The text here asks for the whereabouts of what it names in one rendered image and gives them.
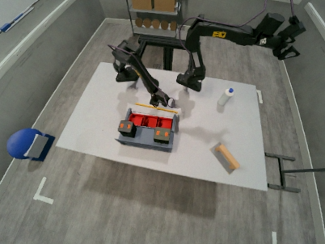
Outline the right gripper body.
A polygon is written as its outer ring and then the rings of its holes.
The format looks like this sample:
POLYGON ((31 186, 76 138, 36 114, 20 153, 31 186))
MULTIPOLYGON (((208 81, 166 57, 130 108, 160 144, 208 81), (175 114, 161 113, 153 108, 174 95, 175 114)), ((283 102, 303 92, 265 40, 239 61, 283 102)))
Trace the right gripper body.
POLYGON ((154 98, 154 97, 151 96, 151 99, 150 99, 150 104, 151 104, 151 105, 153 104, 153 105, 155 105, 155 106, 158 106, 159 103, 162 103, 162 104, 164 104, 164 105, 167 105, 166 102, 163 103, 162 101, 160 101, 160 100, 157 99, 156 97, 154 98))

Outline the red open bin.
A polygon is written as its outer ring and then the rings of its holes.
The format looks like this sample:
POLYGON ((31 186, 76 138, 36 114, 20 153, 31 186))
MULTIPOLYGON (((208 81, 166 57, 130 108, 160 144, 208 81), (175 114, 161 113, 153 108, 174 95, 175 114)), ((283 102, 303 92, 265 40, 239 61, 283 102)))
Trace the red open bin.
POLYGON ((144 117, 145 115, 132 113, 132 115, 129 117, 129 121, 134 122, 135 125, 142 126, 144 117))
POLYGON ((170 119, 170 118, 159 117, 157 127, 171 128, 171 122, 172 122, 172 119, 170 119))
POLYGON ((146 115, 142 126, 155 128, 158 124, 158 116, 148 116, 146 115))

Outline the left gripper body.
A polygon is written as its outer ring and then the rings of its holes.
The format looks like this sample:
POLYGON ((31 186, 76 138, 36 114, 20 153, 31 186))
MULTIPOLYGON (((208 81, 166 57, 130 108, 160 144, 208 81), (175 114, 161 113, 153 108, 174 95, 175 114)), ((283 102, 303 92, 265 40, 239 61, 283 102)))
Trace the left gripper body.
POLYGON ((289 19, 289 23, 290 25, 284 31, 280 31, 277 36, 272 35, 271 40, 264 47, 272 49, 273 56, 277 57, 278 60, 288 53, 287 49, 283 53, 281 53, 281 50, 288 46, 286 41, 289 36, 300 30, 298 21, 295 19, 295 17, 292 17, 291 20, 289 19))

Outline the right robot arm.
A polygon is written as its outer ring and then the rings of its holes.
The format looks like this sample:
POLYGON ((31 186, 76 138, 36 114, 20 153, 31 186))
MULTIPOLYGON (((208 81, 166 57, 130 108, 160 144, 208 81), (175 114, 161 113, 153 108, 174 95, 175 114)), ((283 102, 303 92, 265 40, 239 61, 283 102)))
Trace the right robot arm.
POLYGON ((137 78, 137 74, 138 74, 144 84, 144 87, 151 94, 151 96, 154 98, 157 96, 156 97, 157 99, 165 103, 162 92, 157 88, 159 87, 159 81, 157 79, 154 79, 150 75, 150 73, 148 72, 148 70, 146 69, 146 67, 143 65, 141 61, 141 57, 139 55, 141 50, 136 45, 128 42, 127 40, 123 40, 117 47, 129 53, 134 52, 133 55, 135 56, 135 58, 129 56, 129 54, 127 54, 124 51, 121 52, 117 48, 115 48, 112 51, 112 55, 115 57, 115 63, 113 63, 115 66, 114 70, 118 73, 116 76, 116 80, 119 81, 119 80, 134 79, 137 78), (135 71, 129 72, 125 68, 126 64, 131 65, 136 72, 135 71))

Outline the grey metal shelf rack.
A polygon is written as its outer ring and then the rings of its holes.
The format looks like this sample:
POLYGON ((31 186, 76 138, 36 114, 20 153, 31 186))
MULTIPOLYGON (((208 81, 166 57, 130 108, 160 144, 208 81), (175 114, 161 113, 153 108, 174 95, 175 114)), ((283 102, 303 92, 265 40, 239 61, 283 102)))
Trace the grey metal shelf rack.
MULTIPOLYGON (((125 117, 126 121, 129 121, 129 117, 132 114, 132 108, 129 107, 127 111, 127 115, 125 117)), ((119 143, 123 145, 129 145, 144 149, 153 149, 158 151, 164 151, 171 153, 172 151, 172 145, 173 145, 173 138, 174 138, 174 132, 175 132, 175 119, 177 115, 174 114, 172 122, 171 122, 171 133, 170 133, 170 139, 169 144, 163 144, 163 143, 157 143, 154 142, 154 130, 155 128, 151 127, 145 127, 145 126, 139 126, 135 125, 137 127, 135 138, 133 137, 124 137, 121 134, 119 135, 119 138, 116 139, 119 143), (124 142, 124 143, 123 143, 124 142), (149 147, 148 147, 149 146, 149 147)))

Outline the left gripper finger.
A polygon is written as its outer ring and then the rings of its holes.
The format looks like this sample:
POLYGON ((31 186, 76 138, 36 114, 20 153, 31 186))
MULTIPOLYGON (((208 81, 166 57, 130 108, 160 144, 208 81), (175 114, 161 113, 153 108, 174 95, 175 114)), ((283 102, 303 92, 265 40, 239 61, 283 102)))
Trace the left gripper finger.
POLYGON ((296 53, 296 55, 288 55, 288 56, 286 56, 286 55, 284 55, 281 59, 280 59, 280 61, 281 60, 284 60, 284 59, 287 59, 287 58, 291 58, 291 57, 298 57, 301 53, 294 47, 294 46, 290 46, 288 49, 287 49, 287 51, 288 51, 288 53, 291 53, 291 52, 294 52, 294 53, 296 53))
POLYGON ((296 41, 292 36, 289 36, 289 38, 290 38, 291 40, 287 40, 287 41, 286 41, 287 44, 291 44, 291 43, 293 43, 293 42, 296 41))

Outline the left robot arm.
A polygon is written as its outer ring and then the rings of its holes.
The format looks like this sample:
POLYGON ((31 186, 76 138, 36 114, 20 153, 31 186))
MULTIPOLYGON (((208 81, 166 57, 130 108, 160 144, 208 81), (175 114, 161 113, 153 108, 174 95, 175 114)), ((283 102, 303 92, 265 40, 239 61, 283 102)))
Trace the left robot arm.
POLYGON ((191 53, 195 70, 189 77, 184 74, 179 74, 178 81, 197 90, 201 90, 202 83, 198 81, 205 79, 206 69, 199 46, 200 36, 212 36, 230 40, 242 46, 257 45, 265 47, 271 40, 271 35, 275 33, 284 21, 285 17, 277 13, 267 13, 256 28, 252 28, 252 26, 246 24, 238 27, 209 21, 209 19, 203 21, 196 19, 188 29, 185 40, 185 46, 191 53))

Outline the sanding float with wooden handle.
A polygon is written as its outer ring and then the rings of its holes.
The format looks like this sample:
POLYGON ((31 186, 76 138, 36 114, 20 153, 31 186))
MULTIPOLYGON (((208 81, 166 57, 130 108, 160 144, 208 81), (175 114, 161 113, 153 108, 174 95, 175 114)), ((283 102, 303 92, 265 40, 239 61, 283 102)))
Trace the sanding float with wooden handle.
POLYGON ((218 142, 215 146, 213 146, 210 151, 221 163, 228 174, 231 174, 235 169, 240 167, 235 158, 221 142, 218 142))

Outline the white bottle with blue cap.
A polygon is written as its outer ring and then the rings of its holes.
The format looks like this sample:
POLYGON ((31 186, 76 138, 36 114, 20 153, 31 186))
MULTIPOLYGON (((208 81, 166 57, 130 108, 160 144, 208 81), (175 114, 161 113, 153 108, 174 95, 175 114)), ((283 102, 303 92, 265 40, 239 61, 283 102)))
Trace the white bottle with blue cap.
POLYGON ((217 101, 218 104, 224 106, 233 95, 234 90, 232 88, 226 89, 221 98, 217 101))

